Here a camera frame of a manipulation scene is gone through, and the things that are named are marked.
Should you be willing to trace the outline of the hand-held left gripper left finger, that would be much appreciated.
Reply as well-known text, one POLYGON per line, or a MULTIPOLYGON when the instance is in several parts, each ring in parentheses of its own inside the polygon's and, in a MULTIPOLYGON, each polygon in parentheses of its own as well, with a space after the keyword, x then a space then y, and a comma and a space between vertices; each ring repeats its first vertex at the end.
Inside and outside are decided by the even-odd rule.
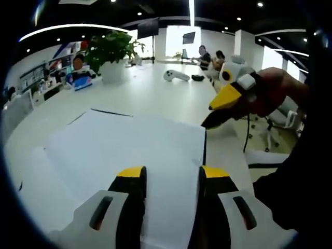
POLYGON ((49 239, 57 248, 140 248, 145 215, 145 166, 117 174, 108 190, 100 190, 78 207, 63 230, 49 239))

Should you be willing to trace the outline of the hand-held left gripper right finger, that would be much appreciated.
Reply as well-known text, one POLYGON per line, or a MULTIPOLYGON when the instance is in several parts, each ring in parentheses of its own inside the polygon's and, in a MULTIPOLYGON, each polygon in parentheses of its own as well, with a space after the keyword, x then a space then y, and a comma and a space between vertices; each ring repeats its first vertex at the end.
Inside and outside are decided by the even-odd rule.
POLYGON ((239 190, 226 171, 200 167, 189 248, 291 248, 296 236, 253 194, 239 190))

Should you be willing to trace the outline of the person's right hand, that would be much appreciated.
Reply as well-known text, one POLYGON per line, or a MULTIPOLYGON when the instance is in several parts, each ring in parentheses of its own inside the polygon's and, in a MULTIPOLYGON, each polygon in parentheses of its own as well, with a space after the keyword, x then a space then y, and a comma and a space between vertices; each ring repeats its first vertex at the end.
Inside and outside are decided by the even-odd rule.
POLYGON ((287 96, 289 83, 288 73, 280 68, 270 67, 258 72, 259 89, 256 99, 249 101, 239 99, 233 106, 233 118, 241 119, 249 114, 264 117, 282 104, 287 96))

